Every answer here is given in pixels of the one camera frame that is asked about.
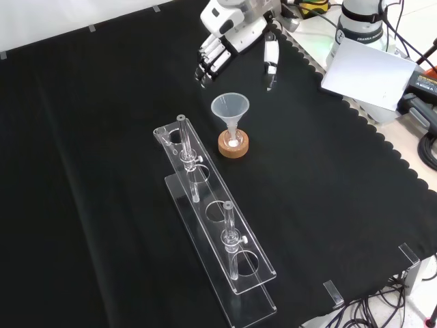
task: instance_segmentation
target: test tube rack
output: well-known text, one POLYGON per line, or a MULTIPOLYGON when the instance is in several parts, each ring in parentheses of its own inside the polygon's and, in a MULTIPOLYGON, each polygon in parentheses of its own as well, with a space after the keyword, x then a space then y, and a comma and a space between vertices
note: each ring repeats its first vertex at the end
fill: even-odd
POLYGON ((276 313, 264 286, 276 271, 189 120, 179 115, 154 136, 175 170, 165 183, 230 327, 276 313))

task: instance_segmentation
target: round cork base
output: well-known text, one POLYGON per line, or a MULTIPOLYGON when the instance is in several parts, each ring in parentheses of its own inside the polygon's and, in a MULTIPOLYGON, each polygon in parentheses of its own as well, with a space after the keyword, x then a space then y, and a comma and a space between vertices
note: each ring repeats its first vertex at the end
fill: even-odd
POLYGON ((244 131, 238 131, 240 131, 241 135, 243 136, 243 143, 238 147, 229 147, 225 145, 224 136, 227 130, 224 130, 218 136, 218 150, 224 157, 227 157, 228 159, 237 159, 239 157, 242 157, 247 153, 247 150, 249 149, 249 137, 244 131))

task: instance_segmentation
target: black tablecloth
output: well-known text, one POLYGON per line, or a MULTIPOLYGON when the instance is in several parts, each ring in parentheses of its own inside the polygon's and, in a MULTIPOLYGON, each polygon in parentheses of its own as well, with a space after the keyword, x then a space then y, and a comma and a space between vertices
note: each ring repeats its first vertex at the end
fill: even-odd
POLYGON ((152 131, 185 114, 277 271, 277 314, 297 327, 437 252, 437 197, 285 40, 278 84, 263 42, 208 89, 193 81, 205 1, 177 0, 11 51, 0 62, 8 327, 225 327, 164 184, 152 131), (210 103, 251 102, 248 154, 223 158, 210 103))

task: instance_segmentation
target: acrylic clip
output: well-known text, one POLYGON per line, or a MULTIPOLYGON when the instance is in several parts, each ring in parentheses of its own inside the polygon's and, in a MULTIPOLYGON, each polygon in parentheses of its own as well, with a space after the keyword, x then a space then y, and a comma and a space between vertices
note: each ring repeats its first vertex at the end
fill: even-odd
POLYGON ((329 280, 328 282, 325 282, 323 284, 323 286, 325 286, 329 295, 333 298, 333 301, 335 303, 335 306, 333 307, 333 309, 336 310, 336 309, 340 308, 344 304, 344 299, 343 299, 343 297, 341 297, 339 291, 335 288, 333 281, 329 280))
POLYGON ((404 253, 404 255, 411 261, 412 267, 418 265, 420 263, 420 259, 416 254, 409 248, 409 246, 405 243, 399 246, 399 249, 404 253))

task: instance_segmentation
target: rack hole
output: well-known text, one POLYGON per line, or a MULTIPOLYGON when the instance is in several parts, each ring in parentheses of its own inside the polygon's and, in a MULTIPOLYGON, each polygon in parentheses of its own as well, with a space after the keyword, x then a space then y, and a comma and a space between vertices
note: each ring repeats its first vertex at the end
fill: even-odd
POLYGON ((244 277, 254 274, 258 270, 258 257, 251 251, 239 251, 236 257, 238 274, 244 277))
POLYGON ((206 206, 205 214, 208 220, 212 222, 223 222, 225 220, 223 217, 223 203, 222 200, 216 200, 206 206))
POLYGON ((188 180, 192 183, 203 183, 210 177, 210 169, 203 164, 196 164, 194 168, 186 173, 188 180))
POLYGON ((180 133, 179 133, 179 129, 178 128, 175 128, 174 130, 170 131, 170 142, 173 145, 180 144, 180 133))

